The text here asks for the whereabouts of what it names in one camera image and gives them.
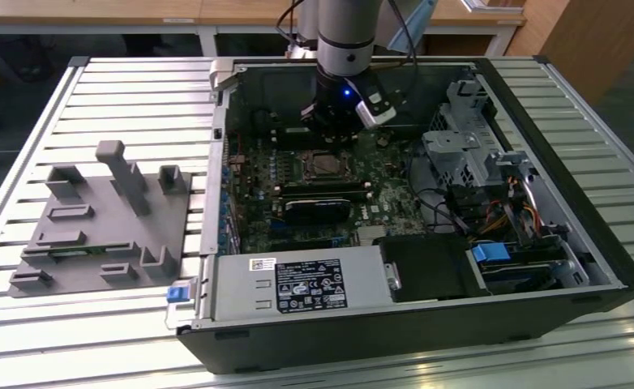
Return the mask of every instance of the slotted aluminum table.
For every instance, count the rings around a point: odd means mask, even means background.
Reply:
[[[166,288],[7,296],[50,195],[50,166],[68,162],[87,176],[108,174],[94,154],[103,139],[128,145],[126,158],[143,173],[178,164],[194,174],[182,277],[196,275],[210,64],[208,58],[92,58],[67,69],[0,188],[0,387],[633,387],[634,301],[538,340],[214,376],[164,324]],[[494,64],[634,257],[634,156],[550,65],[531,58]],[[521,149],[509,122],[499,123]]]

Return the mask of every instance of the table leg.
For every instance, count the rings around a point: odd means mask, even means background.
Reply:
[[[216,26],[199,26],[198,35],[202,44],[202,54],[204,57],[219,57],[216,48]]]
[[[490,41],[489,50],[486,51],[486,55],[489,57],[502,57],[505,55],[515,31],[517,26],[506,26],[499,28],[498,33]]]

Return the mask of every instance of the barcode sticker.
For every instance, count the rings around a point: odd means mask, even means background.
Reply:
[[[250,271],[274,270],[276,265],[275,258],[251,258],[250,259]]]

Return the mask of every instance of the warning label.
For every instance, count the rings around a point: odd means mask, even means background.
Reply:
[[[282,314],[346,308],[341,260],[276,263],[276,300]]]

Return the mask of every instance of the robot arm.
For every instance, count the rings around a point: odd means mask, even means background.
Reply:
[[[414,43],[435,4],[435,0],[397,2]],[[397,116],[395,98],[386,93],[370,63],[375,42],[409,52],[409,37],[390,2],[382,0],[307,0],[300,5],[298,31],[302,41],[318,42],[318,90],[303,122],[327,141],[345,143],[363,128],[377,128]]]

